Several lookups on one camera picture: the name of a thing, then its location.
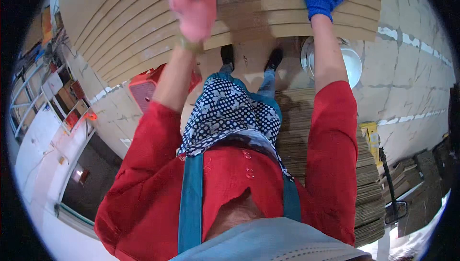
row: person's leg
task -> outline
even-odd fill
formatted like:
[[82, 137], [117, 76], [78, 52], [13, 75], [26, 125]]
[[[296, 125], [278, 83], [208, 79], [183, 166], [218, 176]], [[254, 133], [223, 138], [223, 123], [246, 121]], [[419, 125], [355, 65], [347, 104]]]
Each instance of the person's leg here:
[[264, 71], [264, 81], [259, 87], [257, 94], [274, 98], [275, 97], [275, 71], [283, 59], [283, 50], [275, 48], [268, 58]]
[[257, 94], [266, 97], [275, 97], [275, 70], [268, 68], [264, 72], [264, 81], [262, 82]]
[[233, 55], [233, 45], [225, 45], [220, 48], [220, 56], [222, 58], [222, 67], [219, 72], [230, 75], [235, 69], [235, 57]]

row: red sleeve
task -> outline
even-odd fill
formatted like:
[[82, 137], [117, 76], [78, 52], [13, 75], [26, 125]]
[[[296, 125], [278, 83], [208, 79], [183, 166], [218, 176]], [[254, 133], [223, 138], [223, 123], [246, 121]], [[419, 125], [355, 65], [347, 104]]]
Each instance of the red sleeve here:
[[94, 230], [112, 255], [115, 255], [120, 235], [133, 226], [133, 209], [137, 206], [143, 182], [175, 158], [180, 142], [180, 114], [152, 103], [139, 120], [114, 184], [96, 215]]
[[321, 230], [355, 242], [357, 105], [350, 86], [336, 81], [320, 90], [308, 137], [305, 188], [322, 212]]

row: white bowl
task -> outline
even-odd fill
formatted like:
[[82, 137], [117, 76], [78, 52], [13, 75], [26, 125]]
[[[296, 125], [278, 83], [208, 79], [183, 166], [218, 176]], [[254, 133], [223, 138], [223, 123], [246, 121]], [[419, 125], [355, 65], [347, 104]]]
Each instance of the white bowl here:
[[[348, 76], [350, 88], [355, 87], [362, 74], [362, 63], [358, 53], [353, 48], [347, 45], [341, 45], [342, 56], [345, 62], [345, 68]], [[307, 39], [300, 53], [300, 63], [304, 71], [308, 72], [310, 78], [315, 80], [315, 50], [314, 43], [311, 39]]]

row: jeans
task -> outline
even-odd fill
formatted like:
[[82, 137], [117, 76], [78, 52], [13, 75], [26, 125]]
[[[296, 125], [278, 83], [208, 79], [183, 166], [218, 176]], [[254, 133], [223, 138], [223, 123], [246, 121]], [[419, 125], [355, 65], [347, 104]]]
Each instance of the jeans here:
[[[233, 69], [231, 64], [224, 64], [219, 70], [219, 72], [226, 73], [228, 75], [230, 75], [232, 71]], [[275, 70], [273, 70], [272, 68], [269, 67], [267, 68], [267, 70], [265, 70], [264, 81], [259, 87], [257, 94], [275, 98]]]

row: shoe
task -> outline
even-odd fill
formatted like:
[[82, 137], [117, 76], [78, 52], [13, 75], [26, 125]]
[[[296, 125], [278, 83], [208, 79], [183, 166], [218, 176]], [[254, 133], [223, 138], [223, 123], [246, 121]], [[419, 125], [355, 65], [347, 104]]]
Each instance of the shoe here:
[[222, 63], [231, 64], [232, 71], [235, 69], [235, 56], [233, 55], [233, 45], [224, 45], [220, 48], [220, 56], [222, 57]]
[[283, 50], [281, 48], [273, 49], [273, 51], [270, 53], [270, 57], [268, 57], [268, 62], [264, 71], [266, 71], [268, 68], [276, 71], [281, 63], [281, 60], [283, 60]]

